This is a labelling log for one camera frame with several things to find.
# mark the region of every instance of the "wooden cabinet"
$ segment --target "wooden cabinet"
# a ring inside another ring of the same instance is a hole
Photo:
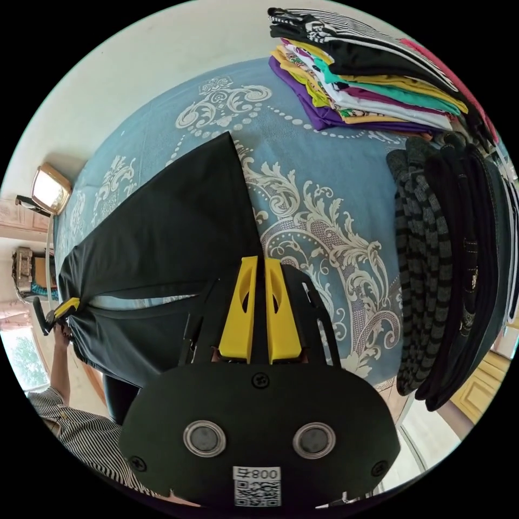
[[[0,200],[0,227],[47,232],[49,218],[16,205],[13,200]]]
[[[496,395],[510,361],[493,351],[487,353],[469,379],[458,389],[451,402],[473,423],[481,418]]]

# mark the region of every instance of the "person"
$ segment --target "person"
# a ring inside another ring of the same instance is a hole
[[[68,326],[55,326],[50,386],[43,392],[30,392],[27,395],[36,413],[71,454],[103,476],[157,499],[199,506],[175,496],[173,492],[169,497],[164,497],[143,486],[119,449],[121,426],[104,416],[69,406],[70,335],[71,330]]]

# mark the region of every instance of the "person's arm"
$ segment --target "person's arm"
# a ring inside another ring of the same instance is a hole
[[[54,359],[50,371],[50,386],[54,388],[62,397],[63,403],[69,405],[70,402],[70,378],[68,365],[68,345],[71,334],[68,326],[54,327]]]

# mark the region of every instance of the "screw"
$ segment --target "screw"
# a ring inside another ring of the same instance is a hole
[[[130,458],[130,464],[138,472],[146,472],[147,467],[142,458],[139,458],[138,456],[132,456]]]
[[[269,385],[269,378],[265,373],[256,373],[252,377],[252,385],[256,389],[265,389]]]
[[[387,461],[379,461],[373,465],[371,469],[371,475],[373,477],[380,477],[382,474],[385,474],[388,471],[388,462]]]

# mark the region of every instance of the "pink shirt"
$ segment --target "pink shirt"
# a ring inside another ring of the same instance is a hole
[[[427,59],[432,61],[438,68],[442,69],[443,72],[449,77],[449,79],[454,83],[454,85],[458,88],[458,90],[467,98],[467,100],[474,105],[476,110],[480,113],[483,121],[485,122],[487,128],[489,129],[494,141],[496,143],[499,142],[499,137],[497,136],[497,131],[492,124],[492,121],[488,118],[488,115],[483,110],[483,107],[478,103],[472,92],[463,84],[461,79],[454,74],[452,70],[447,67],[439,58],[437,58],[431,51],[425,49],[421,45],[418,45],[415,42],[412,42],[409,39],[401,39],[403,44],[411,47],[412,49],[417,50],[420,54],[425,56]]]

